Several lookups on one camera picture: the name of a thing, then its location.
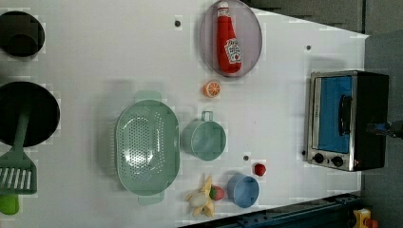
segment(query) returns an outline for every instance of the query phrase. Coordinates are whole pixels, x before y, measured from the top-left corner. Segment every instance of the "toy fruit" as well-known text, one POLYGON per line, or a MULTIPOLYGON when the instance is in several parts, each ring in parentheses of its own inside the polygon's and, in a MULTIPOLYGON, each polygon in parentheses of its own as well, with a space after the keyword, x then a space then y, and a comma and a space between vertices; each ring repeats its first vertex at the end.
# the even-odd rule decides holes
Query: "toy fruit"
POLYGON ((263 176, 266 173, 266 166, 262 163, 257 163, 255 165, 255 174, 258 176, 263 176))
POLYGON ((197 216, 204 211, 208 217, 214 217, 214 204, 210 199, 209 194, 211 190, 211 176, 207 178, 204 186, 200 192, 193 192, 186 197, 186 201, 190 203, 192 207, 196 207, 193 211, 193 216, 197 216))
POLYGON ((210 198, 212 200, 218 201, 224 198, 224 190, 218 186, 212 185, 210 191, 210 198))
POLYGON ((204 96, 208 98, 217 97, 220 94, 220 90, 221 90, 220 84, 219 82, 216 81, 208 82, 202 88, 204 96))

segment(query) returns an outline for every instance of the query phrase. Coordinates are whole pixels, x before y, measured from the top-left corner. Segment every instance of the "red ketchup bottle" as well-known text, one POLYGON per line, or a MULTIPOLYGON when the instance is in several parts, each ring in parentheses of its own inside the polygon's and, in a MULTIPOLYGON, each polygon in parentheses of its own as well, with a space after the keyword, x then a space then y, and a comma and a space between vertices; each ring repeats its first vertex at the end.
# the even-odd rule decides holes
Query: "red ketchup bottle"
POLYGON ((217 57, 219 65, 223 72, 235 73, 240 70, 242 66, 240 46, 238 45, 234 28, 232 27, 228 3, 220 1, 218 9, 217 57))

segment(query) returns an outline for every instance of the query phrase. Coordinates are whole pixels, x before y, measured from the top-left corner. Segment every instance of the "toaster oven door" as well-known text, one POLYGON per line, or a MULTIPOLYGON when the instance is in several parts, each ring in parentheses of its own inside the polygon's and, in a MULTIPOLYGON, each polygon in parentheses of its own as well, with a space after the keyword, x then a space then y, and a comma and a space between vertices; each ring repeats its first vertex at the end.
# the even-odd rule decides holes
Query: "toaster oven door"
POLYGON ((348 154, 352 76, 315 79, 313 148, 348 154))

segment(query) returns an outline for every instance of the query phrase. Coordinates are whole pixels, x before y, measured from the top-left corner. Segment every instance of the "ketchup label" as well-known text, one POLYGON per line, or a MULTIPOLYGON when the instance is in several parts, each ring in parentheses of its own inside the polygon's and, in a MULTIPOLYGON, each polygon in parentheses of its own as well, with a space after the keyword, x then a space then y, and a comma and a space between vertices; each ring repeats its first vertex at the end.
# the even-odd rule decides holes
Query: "ketchup label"
POLYGON ((240 63, 240 46, 238 46, 237 38, 227 40, 225 52, 230 64, 240 63))
POLYGON ((219 17, 220 17, 220 16, 227 16, 227 17, 229 17, 229 10, 228 10, 228 8, 220 8, 220 9, 218 10, 218 13, 219 13, 219 17))

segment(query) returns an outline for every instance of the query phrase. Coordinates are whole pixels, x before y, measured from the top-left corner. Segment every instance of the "floor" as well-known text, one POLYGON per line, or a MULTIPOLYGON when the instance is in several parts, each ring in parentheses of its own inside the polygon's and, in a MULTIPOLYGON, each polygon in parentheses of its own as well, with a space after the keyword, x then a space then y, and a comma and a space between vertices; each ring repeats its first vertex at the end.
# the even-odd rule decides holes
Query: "floor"
MULTIPOLYGON (((403 120, 402 0, 241 0, 252 8, 371 35, 366 69, 390 75, 390 121, 403 120)), ((381 227, 402 227, 403 140, 387 139, 386 163, 363 172, 361 196, 381 227)))

